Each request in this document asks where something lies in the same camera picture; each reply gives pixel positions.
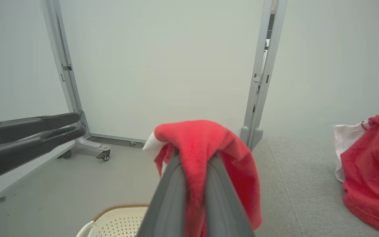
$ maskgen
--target gray carpet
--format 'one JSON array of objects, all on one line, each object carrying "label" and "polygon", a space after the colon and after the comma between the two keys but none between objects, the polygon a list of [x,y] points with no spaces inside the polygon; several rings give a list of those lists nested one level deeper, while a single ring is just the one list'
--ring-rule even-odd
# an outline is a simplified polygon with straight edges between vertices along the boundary
[{"label": "gray carpet", "polygon": [[105,208],[150,202],[160,180],[141,144],[95,138],[110,144],[110,160],[74,147],[69,159],[53,159],[6,193],[0,204],[0,237],[74,237]]}]

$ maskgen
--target white laundry basket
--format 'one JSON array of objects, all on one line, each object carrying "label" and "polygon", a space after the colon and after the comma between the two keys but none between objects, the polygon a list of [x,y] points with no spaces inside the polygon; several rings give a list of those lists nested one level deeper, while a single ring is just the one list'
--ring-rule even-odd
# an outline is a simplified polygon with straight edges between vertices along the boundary
[{"label": "white laundry basket", "polygon": [[149,204],[125,204],[107,208],[83,226],[76,237],[82,237],[89,228],[87,237],[134,237],[148,207]]}]

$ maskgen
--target caster wheel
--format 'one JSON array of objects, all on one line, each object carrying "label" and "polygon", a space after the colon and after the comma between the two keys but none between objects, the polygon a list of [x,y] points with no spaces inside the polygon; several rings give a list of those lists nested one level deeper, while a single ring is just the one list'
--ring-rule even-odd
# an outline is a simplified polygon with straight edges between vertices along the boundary
[{"label": "caster wheel", "polygon": [[98,156],[96,156],[98,159],[102,159],[104,161],[108,161],[110,158],[110,150],[106,150],[102,153],[100,153]]},{"label": "caster wheel", "polygon": [[72,156],[71,150],[68,150],[67,152],[65,152],[64,154],[62,154],[62,157],[65,158],[65,159],[68,159],[71,156]]}]

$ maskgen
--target hinge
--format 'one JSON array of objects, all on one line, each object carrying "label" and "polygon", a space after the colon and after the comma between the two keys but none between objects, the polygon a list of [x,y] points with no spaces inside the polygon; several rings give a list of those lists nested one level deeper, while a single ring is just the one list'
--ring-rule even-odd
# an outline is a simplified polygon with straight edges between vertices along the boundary
[{"label": "hinge", "polygon": [[263,80],[263,74],[260,74],[259,77],[258,77],[258,81],[256,81],[256,80],[254,79],[254,82],[256,82],[256,83],[260,83],[260,84],[261,84],[262,80]]},{"label": "hinge", "polygon": [[258,81],[256,81],[256,80],[257,80],[256,78],[257,78],[257,73],[254,74],[254,82],[255,82],[255,83],[258,83]]},{"label": "hinge", "polygon": [[63,71],[72,71],[72,67],[71,66],[64,66],[62,64],[61,64],[61,66],[62,66],[62,70]]}]

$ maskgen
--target pile of clothes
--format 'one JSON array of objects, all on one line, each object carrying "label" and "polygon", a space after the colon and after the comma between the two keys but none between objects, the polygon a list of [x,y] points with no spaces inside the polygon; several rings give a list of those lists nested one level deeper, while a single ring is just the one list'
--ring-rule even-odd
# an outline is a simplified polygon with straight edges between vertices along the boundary
[{"label": "pile of clothes", "polygon": [[364,222],[379,229],[379,115],[334,130],[339,158],[336,177],[343,202]]}]

